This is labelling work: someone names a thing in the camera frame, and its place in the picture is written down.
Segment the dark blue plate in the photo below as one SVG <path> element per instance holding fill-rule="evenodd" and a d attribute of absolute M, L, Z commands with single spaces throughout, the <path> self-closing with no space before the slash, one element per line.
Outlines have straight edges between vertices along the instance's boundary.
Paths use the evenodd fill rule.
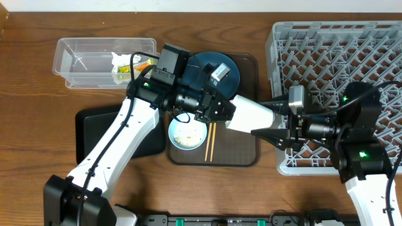
<path fill-rule="evenodd" d="M 195 56 L 196 58 L 191 57 L 188 59 L 181 83 L 187 84 L 193 89 L 201 89 L 204 82 L 212 85 L 209 79 L 209 72 L 224 63 L 230 70 L 217 84 L 216 88 L 228 99 L 233 98 L 240 83 L 239 69 L 233 59 L 223 53 L 214 51 L 201 52 Z"/>

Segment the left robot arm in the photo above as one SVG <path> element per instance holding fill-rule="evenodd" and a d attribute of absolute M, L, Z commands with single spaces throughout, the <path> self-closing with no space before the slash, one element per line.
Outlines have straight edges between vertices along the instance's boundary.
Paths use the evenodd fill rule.
<path fill-rule="evenodd" d="M 173 109 L 199 122 L 225 122 L 236 107 L 215 87 L 181 83 L 192 54 L 165 44 L 156 65 L 131 75 L 118 115 L 95 148 L 66 178 L 52 175 L 43 189 L 45 225 L 136 225 L 137 215 L 110 200 L 124 168 L 160 116 Z"/>

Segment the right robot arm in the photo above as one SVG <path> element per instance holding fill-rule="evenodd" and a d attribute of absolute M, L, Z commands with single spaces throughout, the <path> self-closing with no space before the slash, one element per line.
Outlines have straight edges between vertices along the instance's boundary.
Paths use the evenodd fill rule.
<path fill-rule="evenodd" d="M 338 107 L 331 110 L 315 105 L 313 94 L 304 86 L 292 86 L 286 95 L 264 103 L 287 117 L 286 127 L 254 129 L 251 134 L 282 151 L 299 151 L 307 141 L 329 150 L 360 224 L 401 225 L 394 184 L 401 158 L 392 163 L 374 135 L 383 111 L 380 90 L 391 85 L 399 86 L 400 82 L 351 82 Z"/>

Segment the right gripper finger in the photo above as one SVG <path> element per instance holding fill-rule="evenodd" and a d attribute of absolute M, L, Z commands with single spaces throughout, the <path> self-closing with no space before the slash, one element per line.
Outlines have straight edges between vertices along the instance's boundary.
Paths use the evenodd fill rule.
<path fill-rule="evenodd" d="M 269 109 L 271 109 L 274 113 L 279 115 L 287 115 L 290 111 L 289 96 L 281 95 L 271 99 L 270 101 L 259 102 L 260 105 L 263 105 Z"/>
<path fill-rule="evenodd" d="M 263 139 L 276 148 L 288 147 L 288 130 L 287 129 L 255 129 L 251 131 L 253 136 Z"/>

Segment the yellow green snack wrapper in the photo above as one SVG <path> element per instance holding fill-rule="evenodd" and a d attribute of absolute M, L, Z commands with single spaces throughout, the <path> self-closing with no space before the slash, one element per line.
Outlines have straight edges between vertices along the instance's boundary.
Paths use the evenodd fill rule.
<path fill-rule="evenodd" d="M 150 66 L 154 63 L 153 59 L 148 59 L 145 62 L 139 62 L 133 65 L 133 70 L 135 72 L 142 72 L 147 66 Z M 130 73 L 131 68 L 130 65 L 123 65 L 117 68 L 117 73 Z"/>

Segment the white napkin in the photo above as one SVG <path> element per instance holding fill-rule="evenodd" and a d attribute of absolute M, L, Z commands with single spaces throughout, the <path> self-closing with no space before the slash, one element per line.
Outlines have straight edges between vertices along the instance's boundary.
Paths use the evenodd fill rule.
<path fill-rule="evenodd" d="M 131 80 L 130 58 L 131 55 L 118 55 L 112 52 L 111 73 L 112 79 L 117 85 Z"/>

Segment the pale green plastic cup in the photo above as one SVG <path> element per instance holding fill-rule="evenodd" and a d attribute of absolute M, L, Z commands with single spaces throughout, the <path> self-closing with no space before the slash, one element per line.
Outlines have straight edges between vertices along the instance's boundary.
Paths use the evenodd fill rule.
<path fill-rule="evenodd" d="M 233 118 L 225 122 L 227 129 L 250 133 L 255 129 L 272 126 L 274 113 L 271 109 L 241 95 L 236 95 L 231 103 L 235 105 L 236 110 Z"/>

